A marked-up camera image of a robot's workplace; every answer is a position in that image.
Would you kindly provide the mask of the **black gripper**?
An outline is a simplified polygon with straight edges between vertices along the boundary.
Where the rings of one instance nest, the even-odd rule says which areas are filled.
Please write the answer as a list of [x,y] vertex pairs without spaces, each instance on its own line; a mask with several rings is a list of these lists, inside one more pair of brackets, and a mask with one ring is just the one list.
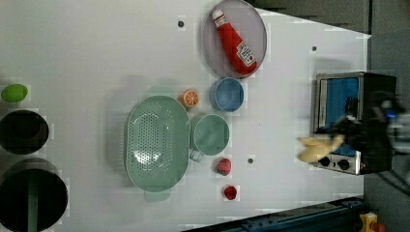
[[[392,94],[384,91],[371,93],[363,107],[357,98],[347,98],[346,142],[358,152],[359,171],[388,171],[392,168],[392,147],[387,136],[391,106]],[[338,122],[318,128],[315,133],[336,136],[345,134],[345,129],[346,124]]]

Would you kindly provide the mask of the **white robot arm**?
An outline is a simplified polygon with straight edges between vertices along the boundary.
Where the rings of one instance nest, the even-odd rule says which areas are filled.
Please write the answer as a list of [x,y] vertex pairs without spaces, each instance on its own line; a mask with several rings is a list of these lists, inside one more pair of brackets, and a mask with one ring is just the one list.
[[409,153],[409,114],[394,93],[376,91],[369,103],[359,106],[349,99],[345,113],[329,126],[317,126],[316,134],[343,135],[342,144],[316,166],[353,175],[392,169],[393,155]]

